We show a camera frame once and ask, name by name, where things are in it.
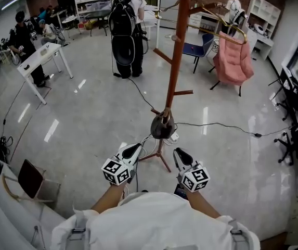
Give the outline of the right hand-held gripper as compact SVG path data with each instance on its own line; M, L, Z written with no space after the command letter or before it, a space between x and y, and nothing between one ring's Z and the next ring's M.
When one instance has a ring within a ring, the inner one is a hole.
M206 187L210 176L201 163L195 161L190 154L180 147L173 150L173 158L178 172L177 179L183 189L194 193Z

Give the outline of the dark grey bag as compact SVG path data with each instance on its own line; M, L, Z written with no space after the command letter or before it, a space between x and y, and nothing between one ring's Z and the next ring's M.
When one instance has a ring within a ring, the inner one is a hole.
M154 117L150 132L155 139L168 139L175 132L175 122L170 107L165 107L162 112L154 108L151 109L156 114Z

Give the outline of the red-brown wooden coat rack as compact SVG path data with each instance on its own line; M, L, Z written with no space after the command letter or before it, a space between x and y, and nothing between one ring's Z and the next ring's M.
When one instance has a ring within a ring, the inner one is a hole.
M159 49L154 49L154 52L166 60L171 65L169 86L167 90L165 109L163 110L164 123L167 122L167 118L172 115L172 102L174 96L193 94L192 90L176 91L176 84L179 75L180 62L182 59L183 46L186 37L186 30L188 26L188 18L190 15L190 1L191 0L179 0L179 10L176 23L176 38L174 39L173 58L168 58Z

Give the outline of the person's right forearm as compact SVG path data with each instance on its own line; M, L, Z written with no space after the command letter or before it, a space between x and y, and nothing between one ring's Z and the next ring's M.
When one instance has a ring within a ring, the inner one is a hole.
M221 215L218 213L216 209L201 195L199 191L190 192L186 190L186 196L190 203L190 206L199 212L208 215L211 218L218 218Z

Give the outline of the person's left forearm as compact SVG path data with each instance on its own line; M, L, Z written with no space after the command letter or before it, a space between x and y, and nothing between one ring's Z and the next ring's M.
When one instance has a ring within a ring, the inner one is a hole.
M120 185L110 185L103 196L91 207L91 210L99 214L110 209L117 207L120 199L122 198L126 182Z

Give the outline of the dark blue pouch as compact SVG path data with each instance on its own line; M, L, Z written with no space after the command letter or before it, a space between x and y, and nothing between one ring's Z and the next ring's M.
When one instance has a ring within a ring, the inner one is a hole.
M182 188L182 186L179 183L175 188L174 194L185 200L188 200L185 190Z

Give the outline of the person's white shirt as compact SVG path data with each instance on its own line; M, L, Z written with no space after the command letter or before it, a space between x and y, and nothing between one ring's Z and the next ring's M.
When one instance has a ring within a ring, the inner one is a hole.
M76 211L55 227L50 250L260 250L230 216L216 219L177 195L135 193L102 213Z

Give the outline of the dark brown wooden chair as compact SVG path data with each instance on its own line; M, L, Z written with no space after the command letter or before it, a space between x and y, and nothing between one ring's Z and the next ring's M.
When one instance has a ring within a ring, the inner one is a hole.
M38 197L44 183L56 184L58 185L58 189L60 189L61 187L61 184L59 182L45 178L45 172L45 169L37 167L33 165L29 160L25 159L20 169L19 175L16 179L9 177L2 172L2 184L6 193L11 198L17 201L25 200L39 203L54 203L56 201L55 199L40 199ZM14 194L10 190L7 184L7 180L17 182L23 189L25 195L19 196Z

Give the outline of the grey metal tongs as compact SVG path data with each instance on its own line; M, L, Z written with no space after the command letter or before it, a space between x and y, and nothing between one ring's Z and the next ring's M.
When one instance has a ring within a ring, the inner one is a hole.
M37 250L46 250L42 228L40 225L34 226L34 232L31 239L31 245L34 246Z

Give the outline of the gold metal hanger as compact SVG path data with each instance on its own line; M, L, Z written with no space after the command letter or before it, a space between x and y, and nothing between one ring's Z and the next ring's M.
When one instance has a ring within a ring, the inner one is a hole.
M158 11L154 12L155 18L160 21L173 23L173 28L175 28L175 24L177 23L178 17L178 5L179 0L177 0L173 5L168 7L161 7Z
M221 16L219 16L219 15L217 15L217 14L209 11L204 6L196 7L196 8L191 8L191 9L188 10L188 13L189 13L189 16L194 15L194 14L199 14L199 13L208 13L209 15L213 16L218 22L221 22L224 26L226 26L228 28L233 28L237 32L241 33L241 35L243 36L243 41L235 41L235 44L237 44L237 45L244 45L244 44L246 44L248 42L247 35L241 29L239 29L238 27L235 27L233 25L227 24L227 22ZM221 34L218 34L218 33L213 32L213 31L210 31L208 29L203 29L201 27L196 27L196 26L190 25L190 24L188 24L188 27L191 27L191 28L194 28L194 29L198 29L200 31L203 31L203 32L206 32L206 33L215 35L215 36L217 36L219 38L224 38L227 41L233 42L232 37L230 35L227 35L227 34L226 35L221 35Z

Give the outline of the white rectangular table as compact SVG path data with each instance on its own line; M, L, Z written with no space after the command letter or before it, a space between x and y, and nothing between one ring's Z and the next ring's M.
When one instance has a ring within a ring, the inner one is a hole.
M34 94L40 99L40 101L44 105L46 105L46 101L44 100L42 95L39 93L39 91L37 90L35 85L31 82L31 80L29 79L29 76L38 66L42 65L44 62L47 62L49 60L49 58L53 59L55 66L57 67L58 71L60 72L61 70L54 58L55 53L59 53L70 78L73 79L73 74L70 70L68 62L67 62L65 55L63 53L62 46L60 44L56 44L56 43L49 42L49 43L46 43L45 45L41 46L28 59L26 59L21 65L19 65L17 67L17 70L23 76L26 83L29 85L31 90L34 92ZM22 67L25 67L26 65L30 65L29 69L23 70Z

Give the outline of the white drawer cabinet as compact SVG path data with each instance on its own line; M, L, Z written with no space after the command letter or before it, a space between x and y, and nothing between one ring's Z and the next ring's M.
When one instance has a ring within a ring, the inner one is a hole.
M219 21L217 16L213 16L207 12L199 12L192 14L188 21L188 33L198 34L199 30L197 28L206 29L217 33L221 28L222 23Z

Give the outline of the small white round table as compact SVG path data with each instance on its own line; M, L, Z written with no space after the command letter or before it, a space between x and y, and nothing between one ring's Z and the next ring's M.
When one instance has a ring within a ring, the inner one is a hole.
M78 29L78 17L75 15L71 15L67 17L64 21L62 21L62 26L67 33L68 38L71 38L71 30L75 29L75 31L79 31Z

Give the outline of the small white side table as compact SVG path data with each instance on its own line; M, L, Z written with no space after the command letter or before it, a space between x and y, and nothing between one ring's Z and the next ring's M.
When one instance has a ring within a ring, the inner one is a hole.
M16 55L12 50L9 49L8 40L5 38L2 38L0 41L0 62L3 64L17 64Z

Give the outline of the ceiling light strip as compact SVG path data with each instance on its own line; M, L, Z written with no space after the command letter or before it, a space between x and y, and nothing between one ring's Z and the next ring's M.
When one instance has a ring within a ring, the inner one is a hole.
M18 2L19 0L12 0L9 3L7 3L5 6L2 7L2 10L7 9L8 7L10 7L11 5L13 5L14 3Z

